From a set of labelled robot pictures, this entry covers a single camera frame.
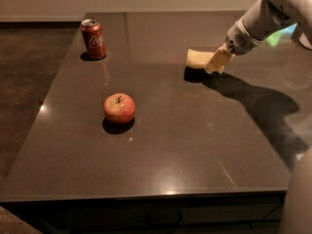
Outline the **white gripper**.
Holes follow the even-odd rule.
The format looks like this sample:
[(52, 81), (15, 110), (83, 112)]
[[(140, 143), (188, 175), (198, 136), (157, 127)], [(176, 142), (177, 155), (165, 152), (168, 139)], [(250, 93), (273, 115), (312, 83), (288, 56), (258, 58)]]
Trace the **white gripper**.
[(225, 44), (221, 45), (210, 57), (205, 66), (208, 73), (222, 73), (224, 66), (234, 55), (241, 56), (249, 53), (263, 40), (263, 30), (254, 19), (241, 17), (228, 30)]

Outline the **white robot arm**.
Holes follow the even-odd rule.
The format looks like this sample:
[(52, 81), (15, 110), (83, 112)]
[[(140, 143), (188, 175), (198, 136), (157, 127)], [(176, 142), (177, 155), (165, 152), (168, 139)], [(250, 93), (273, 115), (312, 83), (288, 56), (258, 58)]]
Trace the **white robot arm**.
[[(291, 57), (282, 77), (287, 85), (303, 89), (311, 84), (312, 0), (259, 0), (229, 29), (224, 44), (209, 58), (207, 72), (220, 73), (235, 56), (244, 55), (273, 32), (292, 23), (300, 32), (303, 48)], [(292, 174), (280, 234), (312, 232), (312, 149), (296, 164)]]

